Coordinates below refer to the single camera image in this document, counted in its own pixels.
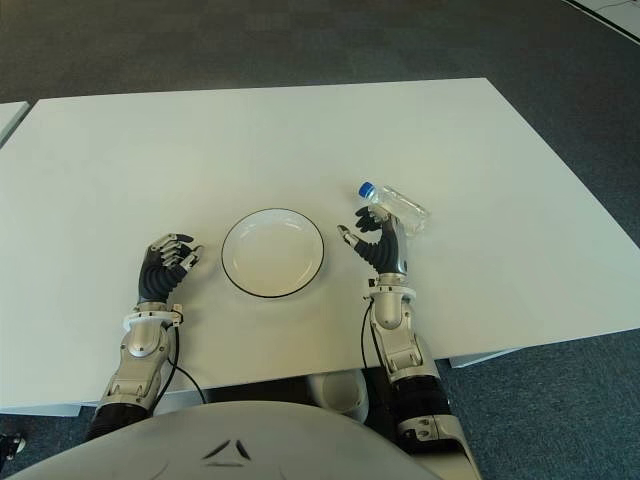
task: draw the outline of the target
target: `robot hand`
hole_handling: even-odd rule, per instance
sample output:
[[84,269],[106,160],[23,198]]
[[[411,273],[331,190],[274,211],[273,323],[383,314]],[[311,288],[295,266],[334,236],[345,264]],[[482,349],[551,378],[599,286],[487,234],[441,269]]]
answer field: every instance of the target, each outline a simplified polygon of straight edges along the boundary
[[138,281],[138,303],[167,301],[200,259],[203,247],[192,250],[186,245],[192,241],[189,235],[169,233],[147,248]]
[[397,217],[378,205],[363,207],[356,212],[359,218],[356,227],[362,233],[382,230],[378,243],[368,243],[354,235],[344,225],[338,232],[378,274],[407,274],[406,239],[404,228]]

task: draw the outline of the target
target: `white table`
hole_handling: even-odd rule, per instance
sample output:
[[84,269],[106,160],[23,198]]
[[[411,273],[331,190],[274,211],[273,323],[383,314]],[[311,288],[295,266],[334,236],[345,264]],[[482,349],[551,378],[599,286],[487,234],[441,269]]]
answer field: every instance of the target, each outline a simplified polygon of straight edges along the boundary
[[[435,357],[640,327],[640,251],[485,79],[52,99],[0,152],[0,405],[101,396],[167,231],[206,245],[172,298],[203,387],[361,367],[373,271],[335,227],[363,180],[432,211],[409,272]],[[265,207],[324,236],[321,272],[285,299],[219,264],[229,227]]]
[[0,104],[0,146],[29,108],[27,102]]

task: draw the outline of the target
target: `white plate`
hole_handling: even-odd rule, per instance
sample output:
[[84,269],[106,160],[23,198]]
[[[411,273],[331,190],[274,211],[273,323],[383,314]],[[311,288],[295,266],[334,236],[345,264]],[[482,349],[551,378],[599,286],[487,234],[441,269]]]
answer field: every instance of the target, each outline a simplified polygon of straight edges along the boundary
[[234,285],[258,297],[283,297],[318,273],[324,244],[318,227],[293,210],[272,208],[244,217],[222,245],[222,267]]

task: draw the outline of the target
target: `white mechanical part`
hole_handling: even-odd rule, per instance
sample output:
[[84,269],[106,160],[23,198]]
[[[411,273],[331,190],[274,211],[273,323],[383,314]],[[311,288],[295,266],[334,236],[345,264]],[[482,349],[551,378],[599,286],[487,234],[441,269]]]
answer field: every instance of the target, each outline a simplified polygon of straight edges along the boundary
[[432,375],[440,378],[431,355],[411,327],[413,309],[409,302],[415,290],[406,286],[406,275],[383,274],[370,288],[373,302],[371,325],[378,342],[389,380]]
[[294,403],[227,402],[138,422],[51,457],[13,478],[440,477],[373,430],[342,415]]

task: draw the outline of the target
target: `robot finger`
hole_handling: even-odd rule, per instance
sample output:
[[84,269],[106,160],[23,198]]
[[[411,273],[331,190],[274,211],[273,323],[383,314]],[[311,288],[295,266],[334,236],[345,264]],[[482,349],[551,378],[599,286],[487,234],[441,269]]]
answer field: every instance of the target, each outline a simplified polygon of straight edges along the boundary
[[202,245],[198,245],[184,258],[184,260],[180,262],[178,266],[184,269],[185,272],[188,272],[194,267],[196,263],[198,263],[200,257],[202,256],[203,250],[204,247]]

